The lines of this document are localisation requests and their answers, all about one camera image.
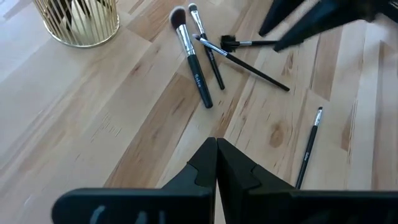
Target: makeup brush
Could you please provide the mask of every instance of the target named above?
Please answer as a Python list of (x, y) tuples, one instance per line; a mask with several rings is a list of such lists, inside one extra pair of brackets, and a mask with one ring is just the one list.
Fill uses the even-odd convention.
[(236, 41), (234, 35), (221, 36), (221, 49), (226, 52), (234, 52), (240, 46), (271, 46), (276, 44), (276, 40), (255, 40), (255, 41)]
[(211, 108), (213, 106), (213, 102), (211, 100), (209, 89), (207, 88), (205, 77), (200, 68), (198, 57), (189, 38), (184, 7), (175, 7), (171, 11), (169, 19), (180, 38), (185, 53), (187, 53), (187, 60), (192, 71), (193, 79), (199, 89), (200, 96), (206, 108)]
[[(198, 6), (195, 3), (191, 3), (191, 4), (189, 4), (188, 8), (189, 8), (189, 11), (191, 12), (191, 16), (192, 16), (193, 20), (195, 21), (195, 24), (197, 25), (197, 28), (200, 32), (200, 36), (207, 40), (207, 36), (205, 34), (205, 29), (203, 28), (203, 24), (199, 17)], [(224, 90), (225, 86), (224, 86), (223, 78), (221, 77), (220, 71), (218, 70), (216, 59), (214, 58), (213, 52), (211, 51), (210, 48), (208, 48), (206, 46), (205, 46), (205, 51), (206, 51), (207, 57), (209, 58), (211, 67), (213, 68), (214, 74), (217, 78), (218, 85), (220, 86), (220, 89)]]
[(236, 64), (244, 67), (245, 69), (249, 70), (252, 73), (255, 73), (256, 75), (259, 75), (260, 77), (266, 79), (267, 81), (271, 82), (272, 84), (276, 85), (277, 87), (285, 90), (285, 91), (289, 91), (290, 88), (288, 88), (287, 86), (281, 84), (280, 82), (276, 81), (275, 79), (269, 77), (268, 75), (260, 72), (259, 70), (253, 68), (252, 66), (248, 65), (246, 62), (243, 62), (242, 60), (238, 59), (237, 57), (229, 54), (228, 52), (226, 52), (223, 49), (218, 48), (217, 46), (215, 46), (214, 44), (210, 43), (208, 40), (200, 37), (198, 34), (193, 34), (193, 37), (196, 40), (199, 40), (203, 45), (213, 49), (214, 51), (216, 51), (217, 53), (224, 55), (226, 58), (230, 59), (231, 61), (235, 62)]
[(322, 111), (323, 111), (323, 108), (319, 107), (317, 116), (315, 117), (315, 122), (311, 129), (310, 138), (308, 139), (307, 147), (305, 149), (305, 154), (304, 154), (303, 162), (301, 164), (300, 172), (298, 173), (297, 182), (296, 182), (297, 189), (301, 188), (301, 184), (304, 179), (305, 170), (307, 169), (308, 161), (310, 160), (310, 156), (311, 156), (313, 143), (315, 142), (315, 136), (317, 135), (318, 127), (319, 127), (319, 124), (321, 123)]

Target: wooden table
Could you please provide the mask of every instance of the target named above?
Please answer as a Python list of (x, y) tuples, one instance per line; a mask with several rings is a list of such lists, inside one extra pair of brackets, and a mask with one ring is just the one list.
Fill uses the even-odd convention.
[[(213, 42), (260, 40), (272, 1), (197, 1)], [(208, 136), (224, 137), (294, 184), (317, 108), (324, 117), (304, 189), (397, 189), (398, 32), (385, 17), (354, 22), (280, 54), (237, 57), (289, 93), (217, 56), (218, 88), (194, 41), (214, 107), (202, 105), (168, 22), (184, 0), (119, 0), (109, 43), (53, 40), (28, 0), (0, 4), (0, 223), (50, 223), (58, 196), (79, 187), (161, 187)], [(277, 39), (313, 3), (274, 30)], [(196, 32), (187, 16), (188, 28)], [(217, 223), (222, 223), (217, 205)]]

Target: gold wire container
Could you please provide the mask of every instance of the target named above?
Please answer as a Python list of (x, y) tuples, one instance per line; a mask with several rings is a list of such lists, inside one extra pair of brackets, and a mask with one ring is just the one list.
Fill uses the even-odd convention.
[(119, 29), (115, 0), (34, 0), (34, 4), (52, 37), (69, 46), (101, 45)]

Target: brush handle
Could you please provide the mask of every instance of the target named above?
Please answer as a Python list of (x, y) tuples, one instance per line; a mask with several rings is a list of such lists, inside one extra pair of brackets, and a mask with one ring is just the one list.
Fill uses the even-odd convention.
[(228, 47), (239, 47), (241, 44), (238, 41), (223, 41), (221, 45), (227, 45)]
[(303, 182), (304, 175), (305, 175), (305, 170), (307, 169), (308, 161), (310, 160), (312, 146), (313, 146), (313, 143), (315, 142), (315, 136), (317, 135), (317, 131), (318, 131), (318, 126), (315, 126), (315, 125), (312, 126), (310, 139), (308, 140), (307, 148), (305, 149), (303, 163), (301, 164), (300, 173), (298, 174), (298, 177), (297, 177), (297, 182), (296, 182), (297, 189), (301, 188), (301, 184)]
[(256, 40), (256, 41), (252, 41), (251, 45), (252, 46), (267, 46), (267, 45), (274, 45), (276, 43), (277, 43), (276, 40)]
[(255, 73), (256, 75), (259, 75), (260, 77), (266, 79), (267, 81), (271, 82), (272, 84), (274, 84), (275, 86), (285, 90), (285, 91), (289, 91), (290, 88), (288, 88), (287, 86), (281, 84), (280, 82), (276, 81), (275, 79), (269, 77), (268, 75), (260, 72), (259, 70), (255, 69), (254, 67), (248, 65), (246, 62), (243, 62), (242, 60), (238, 59), (237, 57), (231, 55), (231, 54), (227, 54), (226, 58), (230, 59), (231, 61), (237, 63), (238, 65), (244, 67), (245, 69), (249, 70), (252, 73)]
[(213, 102), (211, 100), (209, 89), (207, 88), (205, 77), (201, 71), (198, 57), (196, 55), (188, 56), (188, 63), (203, 103), (205, 104), (206, 108), (211, 108), (213, 106)]
[[(207, 40), (206, 34), (200, 34), (200, 36)], [(214, 71), (214, 74), (216, 76), (218, 85), (220, 86), (220, 89), (224, 90), (225, 89), (224, 81), (223, 81), (223, 78), (221, 77), (220, 71), (218, 70), (217, 62), (216, 62), (216, 59), (214, 58), (213, 51), (210, 48), (205, 46), (205, 52), (206, 52), (207, 57), (209, 58), (209, 61), (210, 61), (211, 67)]]

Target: brush bristles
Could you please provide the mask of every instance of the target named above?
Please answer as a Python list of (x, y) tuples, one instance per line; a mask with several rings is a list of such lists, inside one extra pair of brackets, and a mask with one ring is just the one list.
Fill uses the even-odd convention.
[(225, 50), (226, 52), (235, 52), (238, 48), (239, 43), (236, 42), (236, 37), (234, 35), (222, 35), (221, 36), (221, 49)]
[(192, 34), (193, 38), (195, 38), (196, 40), (200, 40), (200, 36), (198, 34)]
[(186, 24), (185, 9), (182, 6), (176, 6), (169, 16), (170, 22), (174, 29), (177, 29), (180, 25)]
[(198, 6), (195, 3), (189, 4), (188, 8), (190, 12), (198, 10)]
[(222, 42), (234, 42), (234, 41), (236, 41), (236, 37), (234, 35), (222, 35), (221, 41)]

